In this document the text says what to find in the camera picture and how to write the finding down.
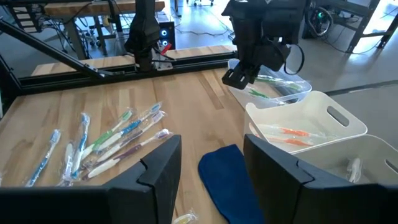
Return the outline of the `black computer tower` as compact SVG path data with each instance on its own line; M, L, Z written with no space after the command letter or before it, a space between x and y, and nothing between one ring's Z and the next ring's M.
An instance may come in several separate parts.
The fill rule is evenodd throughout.
M171 45L171 50L175 50L175 23L174 21L160 22L160 44L162 46Z

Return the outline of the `wooden workbench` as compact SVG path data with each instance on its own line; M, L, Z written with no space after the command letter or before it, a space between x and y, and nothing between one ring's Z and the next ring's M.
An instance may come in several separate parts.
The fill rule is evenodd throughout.
M79 60L88 59L83 50L83 44L78 35L78 29L75 25L75 18L77 17L98 17L109 16L114 12L116 37L122 37L123 28L121 25L121 18L123 14L132 14L136 11L136 4L140 0L81 0L80 2L50 3L44 7L46 15L54 19L62 19L65 24L64 27L72 41L73 48L76 51Z

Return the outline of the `grey plastic bin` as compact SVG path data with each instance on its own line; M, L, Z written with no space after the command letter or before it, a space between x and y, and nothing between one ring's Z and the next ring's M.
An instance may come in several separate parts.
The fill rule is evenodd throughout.
M348 162L360 158L363 169L356 184L398 185L398 150L383 139L362 135L293 153L299 159L346 179Z

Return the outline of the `clear plastic bin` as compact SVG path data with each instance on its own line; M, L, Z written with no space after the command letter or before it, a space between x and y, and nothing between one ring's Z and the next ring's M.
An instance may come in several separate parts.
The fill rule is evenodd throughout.
M262 66L253 84L248 83L243 90L230 86L228 89L243 108L253 103L263 109L300 101L312 86L298 75L287 75L282 70L275 72Z

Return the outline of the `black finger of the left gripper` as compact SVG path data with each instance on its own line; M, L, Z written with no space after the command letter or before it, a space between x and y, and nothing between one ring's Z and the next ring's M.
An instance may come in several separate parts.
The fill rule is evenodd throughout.
M239 62L234 68L230 68L222 77L225 85L243 90L248 84L253 84L258 76L258 66Z

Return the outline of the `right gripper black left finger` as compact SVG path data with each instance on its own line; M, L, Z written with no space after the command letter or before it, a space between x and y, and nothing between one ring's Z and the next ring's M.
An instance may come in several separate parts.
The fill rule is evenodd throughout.
M0 224L171 224L181 162L176 134L103 185L0 187Z

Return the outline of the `white plastic bin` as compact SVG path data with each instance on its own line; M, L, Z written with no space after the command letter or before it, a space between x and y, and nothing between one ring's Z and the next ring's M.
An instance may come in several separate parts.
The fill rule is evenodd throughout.
M360 119L320 91L311 91L303 100L284 106L260 109L255 104L248 103L244 118L244 134L253 134L249 129L249 123L255 127L258 124L275 124L311 133L338 136L337 139L315 138L313 146L293 146L261 138L289 153L358 137L368 131L367 126Z

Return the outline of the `blue wrapped toothbrush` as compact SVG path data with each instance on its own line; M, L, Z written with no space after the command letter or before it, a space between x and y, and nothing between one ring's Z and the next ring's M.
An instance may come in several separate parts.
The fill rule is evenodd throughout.
M102 151L108 146L115 143L117 140L129 134L132 130L136 129L141 123L143 123L148 117L156 114L160 110L162 102L157 102L152 107L140 115L136 116L135 120L131 121L126 127L122 128L120 131L111 134L110 137L101 141L98 145L93 147L93 151Z
M72 171L71 171L71 178L73 180L77 179L79 176L79 168L83 155L83 150L85 149L85 144L88 137L89 125L90 125L90 116L86 113L82 113L81 122L80 122L81 133L79 135L78 142L76 145L73 157Z
M44 170L46 167L56 145L58 144L59 140L61 138L61 132L59 129L54 129L50 139L49 139L49 147L47 149L46 154L44 155L43 159L40 161L39 165L37 168L34 170L33 174L25 184L25 187L33 187L35 182L40 176L40 173Z

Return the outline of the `black equipment rack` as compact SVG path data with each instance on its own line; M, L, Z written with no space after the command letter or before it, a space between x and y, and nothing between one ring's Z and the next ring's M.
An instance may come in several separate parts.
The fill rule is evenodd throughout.
M6 6L18 27L28 33L42 32L43 4L9 4Z

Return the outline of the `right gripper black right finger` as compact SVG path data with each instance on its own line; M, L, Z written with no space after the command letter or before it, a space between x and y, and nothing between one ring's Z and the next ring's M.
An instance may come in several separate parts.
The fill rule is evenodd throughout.
M398 224L398 185L351 183L253 134L244 160L267 224Z

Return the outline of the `silver metal bracket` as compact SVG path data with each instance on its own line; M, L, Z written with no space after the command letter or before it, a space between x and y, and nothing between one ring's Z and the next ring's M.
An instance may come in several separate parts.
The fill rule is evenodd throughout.
M173 69L172 61L167 59L152 59L155 69L158 71Z

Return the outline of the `white wrapped toothbrush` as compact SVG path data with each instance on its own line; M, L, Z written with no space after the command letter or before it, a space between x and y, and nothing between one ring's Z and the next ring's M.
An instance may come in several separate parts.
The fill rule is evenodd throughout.
M73 167L73 156L74 156L73 143L70 141L65 150L65 167L61 176L61 180L57 187L69 187L72 185L72 167Z

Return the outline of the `blue cloth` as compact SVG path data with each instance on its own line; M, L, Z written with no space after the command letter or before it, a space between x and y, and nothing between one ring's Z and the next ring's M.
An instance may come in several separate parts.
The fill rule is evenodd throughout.
M203 155L198 163L198 173L228 224L265 224L244 156L237 145Z

